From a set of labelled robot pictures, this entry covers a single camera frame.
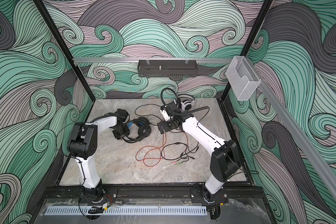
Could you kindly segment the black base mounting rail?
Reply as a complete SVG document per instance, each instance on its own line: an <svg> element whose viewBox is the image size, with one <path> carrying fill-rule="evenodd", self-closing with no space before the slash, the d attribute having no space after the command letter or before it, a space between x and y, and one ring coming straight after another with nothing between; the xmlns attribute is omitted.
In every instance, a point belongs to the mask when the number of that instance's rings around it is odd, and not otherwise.
<svg viewBox="0 0 336 224"><path fill-rule="evenodd" d="M167 184L103 184L98 187L104 199L183 199L193 203L225 202L230 198L264 198L261 187L226 184L217 193L210 193L203 183Z"/></svg>

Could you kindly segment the white black headphones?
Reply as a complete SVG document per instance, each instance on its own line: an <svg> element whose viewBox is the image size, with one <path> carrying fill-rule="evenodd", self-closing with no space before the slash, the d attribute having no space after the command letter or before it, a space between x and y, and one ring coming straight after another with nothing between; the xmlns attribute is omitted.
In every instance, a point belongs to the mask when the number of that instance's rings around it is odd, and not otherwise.
<svg viewBox="0 0 336 224"><path fill-rule="evenodd" d="M179 94L174 103L182 112L189 111L195 103L195 98L189 94Z"/></svg>

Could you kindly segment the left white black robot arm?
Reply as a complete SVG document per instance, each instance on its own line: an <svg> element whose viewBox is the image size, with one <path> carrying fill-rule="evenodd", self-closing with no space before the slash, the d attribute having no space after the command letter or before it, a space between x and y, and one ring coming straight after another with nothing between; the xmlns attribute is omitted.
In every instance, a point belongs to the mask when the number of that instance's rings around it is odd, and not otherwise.
<svg viewBox="0 0 336 224"><path fill-rule="evenodd" d="M128 133L125 124L129 113L117 109L114 113L106 113L89 122L75 123L69 137L68 151L76 160L82 178L83 192L100 200L104 196L102 180L97 173L95 152L98 148L98 134L106 129L113 129L115 138Z"/></svg>

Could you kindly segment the clear plastic wall bin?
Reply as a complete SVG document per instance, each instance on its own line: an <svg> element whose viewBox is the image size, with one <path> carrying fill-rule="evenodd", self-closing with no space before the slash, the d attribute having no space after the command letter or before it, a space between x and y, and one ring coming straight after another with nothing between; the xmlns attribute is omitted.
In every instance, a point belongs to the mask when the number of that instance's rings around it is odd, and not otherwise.
<svg viewBox="0 0 336 224"><path fill-rule="evenodd" d="M248 101L260 84L257 69L245 56L235 56L225 74L238 101Z"/></svg>

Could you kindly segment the black perforated wall tray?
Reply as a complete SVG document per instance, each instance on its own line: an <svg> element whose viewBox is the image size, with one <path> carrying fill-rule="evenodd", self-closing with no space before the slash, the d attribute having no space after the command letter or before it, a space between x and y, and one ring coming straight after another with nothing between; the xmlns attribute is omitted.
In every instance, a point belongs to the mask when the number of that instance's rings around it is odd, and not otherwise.
<svg viewBox="0 0 336 224"><path fill-rule="evenodd" d="M137 66L140 77L195 77L198 66L195 60L140 60Z"/></svg>

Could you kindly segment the aluminium rail wall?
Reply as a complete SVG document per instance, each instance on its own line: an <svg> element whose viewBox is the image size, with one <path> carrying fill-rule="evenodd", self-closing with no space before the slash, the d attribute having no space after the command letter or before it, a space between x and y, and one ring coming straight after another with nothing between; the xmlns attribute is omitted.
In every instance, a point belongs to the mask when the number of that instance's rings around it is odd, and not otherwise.
<svg viewBox="0 0 336 224"><path fill-rule="evenodd" d="M327 189L332 194L334 200L336 201L336 174L328 163L323 159L323 157L318 152L317 148L313 145L313 142L309 139L306 133L301 129L296 120L292 117L290 112L286 107L280 102L280 100L274 94L274 91L270 89L266 80L261 77L258 70L254 66L250 59L246 59L248 68L252 70L253 75L260 81L260 88L262 92L267 97L271 106L275 109L277 114L280 116L281 120L286 126L286 129L290 132L294 138L297 146L306 155L317 174L320 176L321 180L324 182Z"/></svg>
<svg viewBox="0 0 336 224"><path fill-rule="evenodd" d="M197 63L225 64L230 63L232 58L170 58L170 57L74 57L74 63L138 63L140 60L150 62L158 61L196 61Z"/></svg>

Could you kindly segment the black frame post left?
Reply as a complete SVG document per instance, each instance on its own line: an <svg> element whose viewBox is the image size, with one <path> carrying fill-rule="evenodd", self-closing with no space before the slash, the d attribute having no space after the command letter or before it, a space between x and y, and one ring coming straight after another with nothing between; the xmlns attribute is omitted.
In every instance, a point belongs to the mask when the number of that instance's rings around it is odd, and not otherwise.
<svg viewBox="0 0 336 224"><path fill-rule="evenodd" d="M56 27L54 21L52 20L47 8L45 7L43 1L33 0L33 3L35 4L36 8L38 9L40 15L44 19L46 25L48 26L49 30L51 31L53 37L57 41L60 49L62 50L64 56L69 62L70 67L73 69L75 75L77 76L78 80L81 82L83 88L85 89L86 93L88 94L91 101L94 103L96 101L96 98L91 91L81 69L79 66L75 65L73 61L73 55L71 54L70 50L68 49L67 45L65 44L62 36L59 33L58 28Z"/></svg>

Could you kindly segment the black blue headphones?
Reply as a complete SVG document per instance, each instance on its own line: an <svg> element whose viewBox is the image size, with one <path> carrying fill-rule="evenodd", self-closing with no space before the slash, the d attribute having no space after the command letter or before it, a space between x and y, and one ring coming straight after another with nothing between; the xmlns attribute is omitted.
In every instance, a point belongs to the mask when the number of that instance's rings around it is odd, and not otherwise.
<svg viewBox="0 0 336 224"><path fill-rule="evenodd" d="M151 128L150 122L147 118L139 117L137 119L133 119L133 120L130 120L130 121L126 122L125 125L127 125L129 123L133 123L139 128L138 129L138 137L130 138L130 137L128 137L128 135L124 136L123 140L126 143L133 144L133 143L136 143L136 142L140 142L141 140L143 140L144 138L148 137L151 134L152 128Z"/></svg>

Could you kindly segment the black frame post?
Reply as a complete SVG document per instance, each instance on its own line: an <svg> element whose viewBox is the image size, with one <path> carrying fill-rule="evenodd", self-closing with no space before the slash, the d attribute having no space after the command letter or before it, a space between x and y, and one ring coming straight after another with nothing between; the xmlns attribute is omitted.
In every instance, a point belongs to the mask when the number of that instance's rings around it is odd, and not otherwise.
<svg viewBox="0 0 336 224"><path fill-rule="evenodd" d="M255 22L253 23L253 26L252 26L252 31L250 32L248 38L247 38L247 41L243 47L243 50L240 54L240 56L245 56L247 58L247 55L248 55L248 52L250 50L250 48L252 47L257 35L258 35L258 32L260 31L261 29L261 26L263 25L263 22L264 22L264 19L270 9L272 5L272 1L264 1L263 4L262 4L262 7L258 13L258 16L257 18L255 19ZM230 83L228 82L223 94L222 94L222 97L221 97L221 100L222 101L226 101L227 97L228 97L228 93L229 91L232 90L231 88L231 85Z"/></svg>
<svg viewBox="0 0 336 224"><path fill-rule="evenodd" d="M77 76L78 80L81 82L83 88L85 89L86 93L88 94L91 101L94 103L96 101L96 98L91 91L81 69L79 66L75 65L73 61L73 55L71 54L70 50L68 49L67 45L65 44L62 36L59 33L58 28L56 27L54 21L52 20L47 8L45 7L43 1L33 0L33 3L35 4L36 8L38 9L40 15L44 19L46 25L48 26L49 30L51 31L53 37L57 41L60 49L62 50L64 56L69 62L70 67L73 69L75 75Z"/></svg>

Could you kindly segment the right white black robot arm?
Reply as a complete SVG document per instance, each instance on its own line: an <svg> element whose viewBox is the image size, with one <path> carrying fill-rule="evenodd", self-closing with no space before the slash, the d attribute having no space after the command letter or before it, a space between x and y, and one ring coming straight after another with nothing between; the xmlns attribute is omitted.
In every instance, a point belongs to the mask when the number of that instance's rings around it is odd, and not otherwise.
<svg viewBox="0 0 336 224"><path fill-rule="evenodd" d="M179 128L191 135L211 156L211 175L204 184L203 196L207 201L214 201L223 185L241 168L239 149L232 139L218 137L201 124L193 113L210 110L203 106L197 109L183 110L179 95L171 88L164 88L160 93L163 105L160 108L163 120L157 124L161 134Z"/></svg>

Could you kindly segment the black frame post right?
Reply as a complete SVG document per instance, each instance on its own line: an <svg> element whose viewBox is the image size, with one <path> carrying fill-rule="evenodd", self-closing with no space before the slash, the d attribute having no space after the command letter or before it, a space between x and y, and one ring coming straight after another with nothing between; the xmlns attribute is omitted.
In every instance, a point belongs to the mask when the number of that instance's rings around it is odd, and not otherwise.
<svg viewBox="0 0 336 224"><path fill-rule="evenodd" d="M248 52L250 50L250 48L252 47L257 35L258 35L258 32L260 31L261 29L261 26L263 25L263 22L264 22L264 19L270 9L272 5L272 1L264 1L263 4L262 4L262 7L258 13L258 16L257 18L255 19L255 22L253 23L253 26L252 26L252 31L250 32L248 38L247 38L247 41L243 47L243 50L240 54L240 56L245 56L247 58L247 55L248 55ZM221 97L221 100L222 101L226 101L227 97L228 97L228 93L229 91L232 90L231 88L231 85L230 83L228 82L223 94L222 94L222 97Z"/></svg>

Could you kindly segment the aluminium rail right wall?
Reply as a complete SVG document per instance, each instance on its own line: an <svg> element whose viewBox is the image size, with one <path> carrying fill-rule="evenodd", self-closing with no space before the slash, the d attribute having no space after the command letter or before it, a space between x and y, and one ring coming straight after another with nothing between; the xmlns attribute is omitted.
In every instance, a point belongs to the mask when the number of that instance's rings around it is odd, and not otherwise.
<svg viewBox="0 0 336 224"><path fill-rule="evenodd" d="M323 157L318 152L317 148L313 145L313 142L309 139L306 133L301 129L296 120L292 117L290 112L286 107L280 102L280 100L274 94L274 91L270 89L266 80L261 77L258 70L254 66L250 59L246 59L248 68L252 70L253 75L260 81L260 88L262 92L267 97L271 106L275 109L277 114L280 116L281 120L286 126L286 129L290 132L294 138L297 146L306 155L317 174L320 176L321 180L324 182L327 189L332 194L334 200L336 201L336 174L328 163L323 159Z"/></svg>

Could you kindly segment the aluminium rail back wall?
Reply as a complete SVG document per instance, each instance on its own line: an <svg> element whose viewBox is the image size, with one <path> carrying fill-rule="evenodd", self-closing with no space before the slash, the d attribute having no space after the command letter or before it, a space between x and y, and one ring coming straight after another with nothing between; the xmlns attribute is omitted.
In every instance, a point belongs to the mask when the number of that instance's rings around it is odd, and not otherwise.
<svg viewBox="0 0 336 224"><path fill-rule="evenodd" d="M140 60L150 62L158 61L196 61L197 63L225 64L230 63L232 58L170 58L170 57L74 57L74 63L138 63Z"/></svg>

